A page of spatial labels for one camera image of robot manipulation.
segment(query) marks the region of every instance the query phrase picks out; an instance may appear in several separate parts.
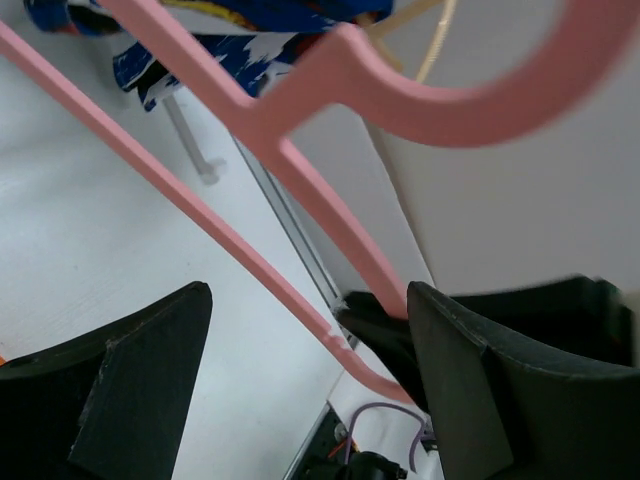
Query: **colorful fabric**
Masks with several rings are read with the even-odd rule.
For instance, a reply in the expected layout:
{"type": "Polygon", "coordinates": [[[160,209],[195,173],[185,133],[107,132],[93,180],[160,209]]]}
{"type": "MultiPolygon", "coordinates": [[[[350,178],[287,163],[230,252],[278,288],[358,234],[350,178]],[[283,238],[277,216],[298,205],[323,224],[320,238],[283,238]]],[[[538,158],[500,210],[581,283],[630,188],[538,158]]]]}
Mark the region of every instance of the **colorful fabric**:
{"type": "MultiPolygon", "coordinates": [[[[362,13],[387,17],[393,0],[160,0],[252,96],[271,71],[293,63],[337,22],[362,13]]],[[[31,21],[50,33],[127,37],[96,0],[24,0],[31,21]]],[[[113,73],[125,92],[136,90],[152,110],[180,82],[133,37],[118,42],[113,73]]]]}

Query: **white floor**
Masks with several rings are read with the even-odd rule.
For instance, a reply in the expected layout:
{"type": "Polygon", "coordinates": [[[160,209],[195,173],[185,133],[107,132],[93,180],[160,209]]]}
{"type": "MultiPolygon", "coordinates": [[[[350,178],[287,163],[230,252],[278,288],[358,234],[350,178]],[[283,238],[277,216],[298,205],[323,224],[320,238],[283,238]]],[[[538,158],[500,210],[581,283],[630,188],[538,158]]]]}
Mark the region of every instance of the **white floor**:
{"type": "MultiPolygon", "coordinates": [[[[228,173],[207,188],[162,108],[112,113],[330,318],[214,119],[201,123],[199,139],[205,152],[225,158],[228,173]]],[[[65,341],[205,281],[214,313],[174,478],[282,478],[339,365],[225,251],[4,58],[0,225],[0,354],[65,341]]]]}

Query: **pink curved frame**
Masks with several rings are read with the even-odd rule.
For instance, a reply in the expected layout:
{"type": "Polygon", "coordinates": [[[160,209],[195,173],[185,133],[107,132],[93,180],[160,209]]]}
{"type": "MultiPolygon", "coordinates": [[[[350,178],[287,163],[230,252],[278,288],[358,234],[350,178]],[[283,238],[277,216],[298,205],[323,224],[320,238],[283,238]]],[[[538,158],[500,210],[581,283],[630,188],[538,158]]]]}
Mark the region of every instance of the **pink curved frame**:
{"type": "MultiPolygon", "coordinates": [[[[318,110],[343,103],[386,130],[439,146],[507,141],[550,122],[586,96],[620,57],[640,18],[637,0],[568,0],[547,43],[523,67],[480,89],[436,89],[384,64],[343,25],[260,100],[248,97],[154,0],[102,0],[186,83],[318,221],[388,313],[406,317],[405,288],[357,219],[286,134],[318,110]]],[[[15,62],[267,287],[364,385],[405,392],[372,372],[331,326],[235,231],[40,55],[0,23],[0,53],[15,62]]]]}

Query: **blue fabric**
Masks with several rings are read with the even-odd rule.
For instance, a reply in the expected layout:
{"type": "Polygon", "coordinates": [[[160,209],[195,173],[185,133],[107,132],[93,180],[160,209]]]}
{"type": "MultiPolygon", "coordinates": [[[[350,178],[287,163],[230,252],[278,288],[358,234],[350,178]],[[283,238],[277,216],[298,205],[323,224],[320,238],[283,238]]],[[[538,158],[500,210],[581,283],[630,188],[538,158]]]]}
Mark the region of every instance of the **blue fabric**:
{"type": "MultiPolygon", "coordinates": [[[[121,32],[120,25],[96,0],[23,0],[32,22],[44,32],[102,36],[121,32]]],[[[387,17],[393,0],[160,0],[168,7],[185,8],[206,17],[218,17],[256,32],[255,35],[199,35],[194,37],[252,96],[260,92],[261,79],[274,62],[292,65],[321,34],[336,22],[350,22],[362,13],[387,17]],[[273,54],[265,54],[260,42],[269,35],[292,33],[275,42],[273,54]]],[[[137,89],[145,110],[180,86],[156,58],[135,39],[113,57],[113,73],[125,92],[137,89]]]]}

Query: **pink plastic hanger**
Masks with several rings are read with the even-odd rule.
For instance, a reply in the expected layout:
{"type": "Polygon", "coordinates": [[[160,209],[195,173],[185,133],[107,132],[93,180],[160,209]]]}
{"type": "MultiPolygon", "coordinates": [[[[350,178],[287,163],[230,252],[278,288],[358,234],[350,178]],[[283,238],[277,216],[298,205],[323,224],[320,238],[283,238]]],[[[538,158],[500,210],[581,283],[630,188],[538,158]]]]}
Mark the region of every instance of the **pink plastic hanger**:
{"type": "MultiPolygon", "coordinates": [[[[343,25],[274,90],[255,100],[154,0],[101,4],[253,151],[336,242],[387,312],[400,318],[406,316],[404,285],[285,135],[323,107],[343,103],[386,130],[421,143],[472,147],[506,141],[541,127],[588,94],[619,58],[640,17],[637,0],[606,5],[568,0],[556,31],[525,66],[471,90],[430,88],[401,77],[377,57],[357,27],[343,25]]],[[[0,48],[258,278],[351,375],[382,395],[409,401],[397,384],[364,365],[344,338],[332,333],[330,324],[220,217],[3,24],[0,48]]]]}

